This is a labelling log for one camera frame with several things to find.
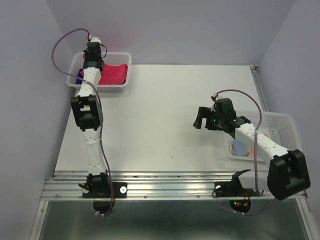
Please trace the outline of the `purple towel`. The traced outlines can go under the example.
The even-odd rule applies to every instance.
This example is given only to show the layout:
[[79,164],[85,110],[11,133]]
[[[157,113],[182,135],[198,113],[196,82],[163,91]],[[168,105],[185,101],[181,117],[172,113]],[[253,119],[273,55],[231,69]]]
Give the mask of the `purple towel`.
[[75,84],[76,85],[81,85],[82,84],[82,79],[84,78],[84,71],[83,71],[83,69],[82,68],[80,68],[79,70],[78,70],[78,73],[77,73],[77,78],[76,78],[76,80],[75,80]]

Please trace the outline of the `pink towel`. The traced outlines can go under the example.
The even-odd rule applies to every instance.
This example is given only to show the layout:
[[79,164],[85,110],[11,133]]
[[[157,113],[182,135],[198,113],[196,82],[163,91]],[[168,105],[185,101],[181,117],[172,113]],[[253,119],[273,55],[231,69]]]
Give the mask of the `pink towel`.
[[132,57],[126,52],[83,52],[83,79],[96,87],[121,88],[129,79]]

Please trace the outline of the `orange blue patchwork towel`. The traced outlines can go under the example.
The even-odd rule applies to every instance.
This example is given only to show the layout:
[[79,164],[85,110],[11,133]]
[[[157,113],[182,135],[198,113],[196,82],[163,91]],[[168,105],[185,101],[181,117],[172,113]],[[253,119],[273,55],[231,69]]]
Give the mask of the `orange blue patchwork towel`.
[[242,157],[242,158],[254,157],[254,151],[238,140],[234,140],[232,142],[229,152],[232,156],[235,156],[235,157]]

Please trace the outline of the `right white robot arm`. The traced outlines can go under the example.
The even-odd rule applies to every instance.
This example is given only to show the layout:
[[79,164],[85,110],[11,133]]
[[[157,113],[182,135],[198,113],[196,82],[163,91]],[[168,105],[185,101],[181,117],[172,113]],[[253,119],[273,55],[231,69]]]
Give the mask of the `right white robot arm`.
[[215,183],[213,196],[242,197],[247,191],[270,192],[277,200],[285,200],[311,186],[305,155],[299,149],[287,149],[257,130],[245,116],[239,116],[229,98],[218,99],[212,107],[198,109],[193,127],[223,131],[245,144],[268,166],[267,172],[240,170],[229,181]]

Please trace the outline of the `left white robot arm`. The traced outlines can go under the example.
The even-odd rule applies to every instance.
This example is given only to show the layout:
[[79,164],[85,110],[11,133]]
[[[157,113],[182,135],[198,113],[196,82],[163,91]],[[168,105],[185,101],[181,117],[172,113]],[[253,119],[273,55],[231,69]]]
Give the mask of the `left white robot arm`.
[[97,90],[104,66],[101,42],[94,38],[87,43],[84,51],[80,90],[70,100],[75,123],[83,133],[88,159],[88,176],[86,182],[79,186],[85,193],[94,190],[100,197],[111,193],[111,184],[108,182],[109,167],[102,146],[104,117]]

